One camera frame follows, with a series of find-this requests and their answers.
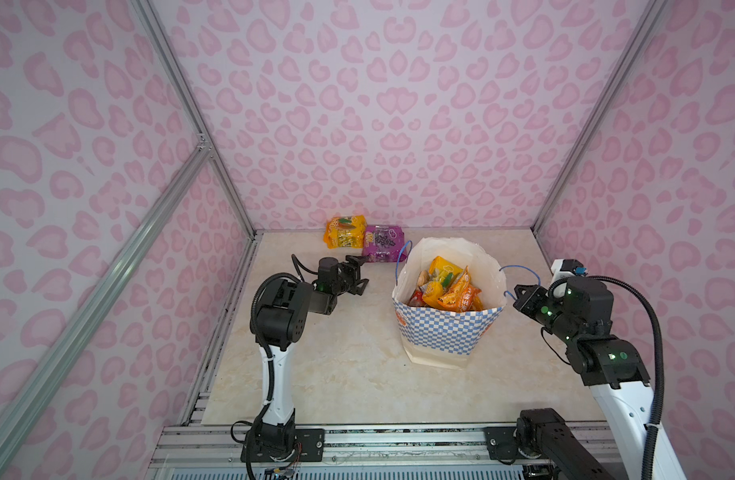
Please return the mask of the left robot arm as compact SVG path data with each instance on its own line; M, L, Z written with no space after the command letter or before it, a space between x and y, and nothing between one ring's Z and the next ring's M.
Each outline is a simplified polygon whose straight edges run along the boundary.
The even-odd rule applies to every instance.
M296 425L293 400L295 348L301 340L308 316L330 315L344 294L361 296L369 285L362 275L366 256L348 255L343 261L324 257L311 270L292 257L295 273L275 273L254 294L249 326L262 356L263 400L244 439L242 460L291 463L302 461L317 434Z

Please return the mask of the red fruit candy bag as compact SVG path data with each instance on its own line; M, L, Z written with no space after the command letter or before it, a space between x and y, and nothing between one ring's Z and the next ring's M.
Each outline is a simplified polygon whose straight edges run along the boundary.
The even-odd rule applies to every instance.
M413 292L413 295L411 296L411 298L409 298L409 301L407 302L407 306L413 308L427 307L427 303L425 303L425 300L423 300L423 291L421 291L421 289L416 289L415 292Z

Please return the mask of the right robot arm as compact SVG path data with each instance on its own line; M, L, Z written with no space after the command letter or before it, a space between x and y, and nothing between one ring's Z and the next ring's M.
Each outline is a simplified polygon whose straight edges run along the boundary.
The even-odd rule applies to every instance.
M611 286L633 295L651 322L653 372L647 370L631 342L611 332L615 302ZM629 478L685 478L661 425L665 404L663 332L655 308L639 290L607 276L569 276L549 287L515 286L513 307L539 323L543 333L563 341L565 362L579 374L603 411Z

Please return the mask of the yellow mango candy bag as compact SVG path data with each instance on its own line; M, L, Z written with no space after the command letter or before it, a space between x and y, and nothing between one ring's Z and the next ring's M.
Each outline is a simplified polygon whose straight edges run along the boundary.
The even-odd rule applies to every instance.
M463 268L441 256L437 256L429 264L427 272L429 272L429 282L419 289L423 291L423 300L425 300L427 306L439 308L437 307L437 300L447 292L449 286L463 272Z

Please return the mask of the magenta grape candy bag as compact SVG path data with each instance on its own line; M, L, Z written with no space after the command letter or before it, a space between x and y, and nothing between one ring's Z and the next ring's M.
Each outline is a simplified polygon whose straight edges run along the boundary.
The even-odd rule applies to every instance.
M362 255L367 258L367 263L405 261L407 258L405 232L395 225L367 226Z

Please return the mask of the peach paper snack pouch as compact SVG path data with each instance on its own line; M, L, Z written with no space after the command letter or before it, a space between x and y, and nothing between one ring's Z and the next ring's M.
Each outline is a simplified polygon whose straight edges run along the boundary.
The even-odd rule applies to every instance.
M427 282L429 282L429 272L423 270L417 278L417 287L423 287Z

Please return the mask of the white blue checkered paper bag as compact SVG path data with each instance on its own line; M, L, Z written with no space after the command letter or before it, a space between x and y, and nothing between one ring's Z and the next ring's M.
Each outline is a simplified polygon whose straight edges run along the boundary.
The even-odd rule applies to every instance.
M417 278L441 256L469 268L473 285L481 289L473 307L457 313L439 308L407 306L417 287ZM523 264L503 265L475 242L457 237L426 237L413 246L405 261L395 268L391 292L399 334L407 357L413 363L439 368L463 369L473 350L515 293L507 287L507 272L529 272L541 281L539 272Z

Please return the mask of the orange snack packet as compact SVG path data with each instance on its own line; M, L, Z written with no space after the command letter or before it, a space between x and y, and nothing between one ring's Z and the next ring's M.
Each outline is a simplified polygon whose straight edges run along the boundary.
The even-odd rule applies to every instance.
M465 268L457 279L449 286L438 300L437 307L441 310L463 313L469 311L475 303L475 298L481 293L481 289L473 285L469 268Z

